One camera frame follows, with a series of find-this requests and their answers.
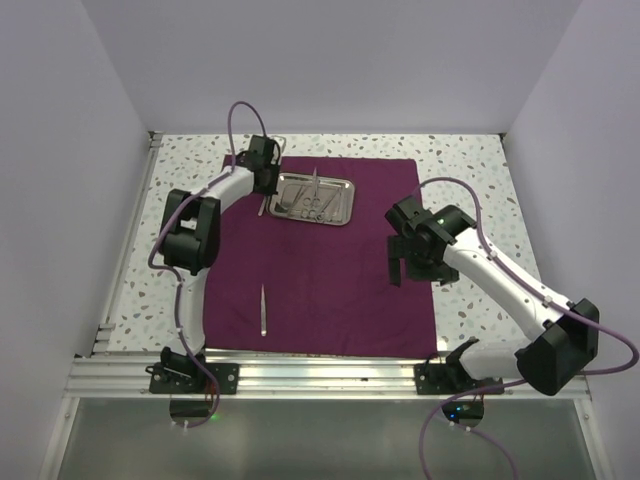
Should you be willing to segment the steel tweezers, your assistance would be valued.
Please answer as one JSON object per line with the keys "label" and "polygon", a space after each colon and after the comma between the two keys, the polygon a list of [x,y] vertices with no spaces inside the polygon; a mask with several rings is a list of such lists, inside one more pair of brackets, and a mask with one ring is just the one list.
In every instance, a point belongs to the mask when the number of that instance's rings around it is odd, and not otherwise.
{"label": "steel tweezers", "polygon": [[266,337],[267,330],[267,301],[266,301],[266,289],[265,285],[261,285],[260,289],[260,334],[262,337]]}

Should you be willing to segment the purple cloth wrap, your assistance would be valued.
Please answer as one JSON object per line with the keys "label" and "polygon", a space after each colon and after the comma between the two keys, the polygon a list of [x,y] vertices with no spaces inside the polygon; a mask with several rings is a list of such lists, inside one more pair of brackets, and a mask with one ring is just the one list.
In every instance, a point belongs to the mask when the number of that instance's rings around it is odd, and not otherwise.
{"label": "purple cloth wrap", "polygon": [[[352,217],[335,227],[258,216],[248,196],[222,215],[208,273],[203,329],[209,348],[424,359],[437,350],[431,287],[390,284],[385,219],[418,185],[411,159],[287,157],[287,173],[351,181]],[[265,285],[267,336],[260,334]]]}

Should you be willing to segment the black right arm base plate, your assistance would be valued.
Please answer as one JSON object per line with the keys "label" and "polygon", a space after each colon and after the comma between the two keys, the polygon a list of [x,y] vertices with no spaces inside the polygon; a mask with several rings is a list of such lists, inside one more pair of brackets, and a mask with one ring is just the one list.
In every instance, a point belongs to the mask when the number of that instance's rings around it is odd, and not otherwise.
{"label": "black right arm base plate", "polygon": [[496,387],[504,392],[503,382],[498,379],[475,380],[463,369],[461,353],[452,352],[437,361],[427,360],[413,366],[413,379],[418,395],[454,395],[485,387]]}

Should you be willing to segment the steel forceps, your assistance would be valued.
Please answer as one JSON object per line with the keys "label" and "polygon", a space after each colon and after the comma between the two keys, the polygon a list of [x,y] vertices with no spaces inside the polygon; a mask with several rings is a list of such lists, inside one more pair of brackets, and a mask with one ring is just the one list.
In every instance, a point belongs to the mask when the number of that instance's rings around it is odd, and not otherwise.
{"label": "steel forceps", "polygon": [[266,203],[267,203],[267,197],[265,196],[265,197],[263,197],[263,200],[262,200],[262,202],[260,204],[260,207],[259,207],[259,210],[258,210],[258,216],[262,216],[263,215]]}

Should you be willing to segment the stainless steel instrument tray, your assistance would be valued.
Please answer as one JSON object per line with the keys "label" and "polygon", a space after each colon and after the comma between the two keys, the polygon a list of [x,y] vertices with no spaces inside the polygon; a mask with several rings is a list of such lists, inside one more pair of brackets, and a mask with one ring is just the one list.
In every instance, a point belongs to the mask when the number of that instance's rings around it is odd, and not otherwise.
{"label": "stainless steel instrument tray", "polygon": [[352,217],[355,185],[317,174],[282,173],[266,212],[284,220],[341,227]]}

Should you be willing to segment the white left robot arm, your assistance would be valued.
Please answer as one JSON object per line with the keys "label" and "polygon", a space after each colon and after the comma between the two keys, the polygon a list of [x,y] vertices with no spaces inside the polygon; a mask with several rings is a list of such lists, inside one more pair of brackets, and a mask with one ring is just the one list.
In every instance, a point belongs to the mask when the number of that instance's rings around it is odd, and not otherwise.
{"label": "white left robot arm", "polygon": [[265,134],[251,137],[249,147],[233,152],[230,164],[194,190],[173,189],[166,197],[159,236],[148,266],[175,276],[176,346],[162,350],[160,363],[185,392],[217,380],[201,354],[204,292],[209,270],[221,247],[222,215],[251,194],[272,196],[280,173],[282,149]]}

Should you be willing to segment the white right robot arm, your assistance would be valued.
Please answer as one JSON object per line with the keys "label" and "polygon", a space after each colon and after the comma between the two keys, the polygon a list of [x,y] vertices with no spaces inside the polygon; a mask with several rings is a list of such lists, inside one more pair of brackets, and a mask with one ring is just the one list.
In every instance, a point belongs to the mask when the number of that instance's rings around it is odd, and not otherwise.
{"label": "white right robot arm", "polygon": [[440,361],[414,367],[420,394],[464,393],[523,379],[553,396],[595,359],[599,310],[588,299],[573,302],[547,288],[506,257],[484,235],[478,221],[448,205],[438,212],[409,196],[385,218],[391,284],[404,278],[447,285],[466,277],[516,323],[521,340],[471,337]]}

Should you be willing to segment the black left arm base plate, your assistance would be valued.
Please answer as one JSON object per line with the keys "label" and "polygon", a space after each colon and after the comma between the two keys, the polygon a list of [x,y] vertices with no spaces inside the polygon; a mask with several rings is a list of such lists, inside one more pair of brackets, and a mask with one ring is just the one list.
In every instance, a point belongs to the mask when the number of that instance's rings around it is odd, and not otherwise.
{"label": "black left arm base plate", "polygon": [[151,376],[149,392],[152,394],[213,394],[235,395],[239,382],[240,365],[236,363],[206,363],[207,370],[216,378],[215,386],[199,368],[194,373],[179,373],[160,363],[147,366]]}

